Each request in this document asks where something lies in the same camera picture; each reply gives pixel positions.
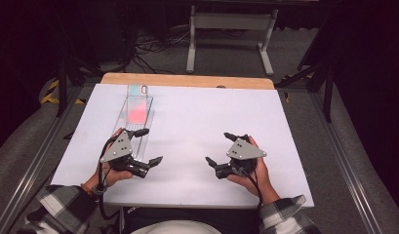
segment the plaid sleeve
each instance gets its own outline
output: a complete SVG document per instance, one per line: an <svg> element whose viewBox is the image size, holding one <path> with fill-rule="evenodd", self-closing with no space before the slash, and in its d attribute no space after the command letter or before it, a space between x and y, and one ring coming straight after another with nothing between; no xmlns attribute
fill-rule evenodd
<svg viewBox="0 0 399 234"><path fill-rule="evenodd" d="M321 233L312 220L301 210L305 197L300 195L295 198L280 199L260 210L262 226L261 234L276 233Z"/></svg>
<svg viewBox="0 0 399 234"><path fill-rule="evenodd" d="M78 186L50 185L37 196L43 206L26 217L36 232L85 233L97 204Z"/></svg>

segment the white paper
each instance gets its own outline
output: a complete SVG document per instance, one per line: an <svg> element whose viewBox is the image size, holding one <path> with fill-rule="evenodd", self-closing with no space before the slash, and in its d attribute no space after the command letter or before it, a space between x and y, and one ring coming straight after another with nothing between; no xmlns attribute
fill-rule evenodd
<svg viewBox="0 0 399 234"><path fill-rule="evenodd" d="M126 98L125 85L96 85L52 184L76 185L95 171L105 141L114 131ZM229 162L232 141L223 133L251 135L267 152L264 162L281 197L312 196L274 90L150 86L153 123L143 162L163 156L146 178L117 182L104 202L127 206L254 208L258 198L226 179L217 179L205 157Z"/></svg>

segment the person's right hand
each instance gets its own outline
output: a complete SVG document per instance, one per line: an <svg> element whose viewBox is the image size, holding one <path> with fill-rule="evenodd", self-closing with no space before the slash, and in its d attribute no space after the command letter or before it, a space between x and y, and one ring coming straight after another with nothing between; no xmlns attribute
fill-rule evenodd
<svg viewBox="0 0 399 234"><path fill-rule="evenodd" d="M251 136L249 136L249 139L252 145L258 147L257 143ZM255 171L251 173L251 177L254 179L259 187L260 193L262 195L262 203L264 205L268 205L280 199L275 189L272 187L271 181L269 180L268 168L266 167L262 158L257 159L257 167ZM247 177L239 175L229 175L227 179L229 181L244 186L250 193L254 194L255 196L259 196L257 188Z"/></svg>

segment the table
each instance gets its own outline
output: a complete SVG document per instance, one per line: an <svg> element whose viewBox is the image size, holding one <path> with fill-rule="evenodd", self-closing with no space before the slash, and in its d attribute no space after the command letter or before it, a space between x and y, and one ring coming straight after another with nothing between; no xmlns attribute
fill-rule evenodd
<svg viewBox="0 0 399 234"><path fill-rule="evenodd" d="M219 164L229 161L224 153L232 142L224 138L226 131L252 133L259 147L268 152L264 160L280 196L304 194L305 205L313 206L278 93L272 90L269 79L261 78L106 74L89 99L52 184L78 184L94 172L103 142L114 131L126 95L125 84L130 83L147 85L153 96L155 114L143 161L164 158L146 178L119 181L109 188L104 194L105 203L253 209L258 198L237 184L217 179L205 160L210 156ZM226 89L207 88L220 85ZM247 99L256 102L240 101ZM269 100L269 105L261 108L260 103ZM251 112L253 115L242 118Z"/></svg>

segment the black cable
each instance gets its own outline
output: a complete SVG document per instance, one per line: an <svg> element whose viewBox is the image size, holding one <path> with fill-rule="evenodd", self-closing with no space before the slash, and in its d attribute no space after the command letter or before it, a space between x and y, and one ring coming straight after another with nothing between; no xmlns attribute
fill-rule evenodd
<svg viewBox="0 0 399 234"><path fill-rule="evenodd" d="M260 193L260 189L258 187L258 184L254 181L254 179L243 168L241 168L240 171L251 181L251 183L257 189L258 196L259 196L258 211L260 211L260 207L262 206L262 194Z"/></svg>
<svg viewBox="0 0 399 234"><path fill-rule="evenodd" d="M112 137L112 138L110 138L110 139L105 143L104 147L102 148L100 158L104 155L104 152L105 152L105 150L107 149L107 146L108 146L111 142L113 142L114 140L116 140L116 138L117 138L117 137ZM103 190L104 190L104 180L105 180L105 178L107 177L107 175L105 175L105 177L102 178L102 163L99 161L99 185L97 186L97 190L98 190L98 191L103 191ZM111 220L111 219L113 219L114 217L116 217L116 216L119 214L119 211L115 212L115 213L112 214L112 215L107 215L107 213L105 212L105 209L104 209L103 194L104 194L104 193L102 192L102 193L99 195L99 208L100 208L100 213L101 213L101 216L102 216L105 220Z"/></svg>

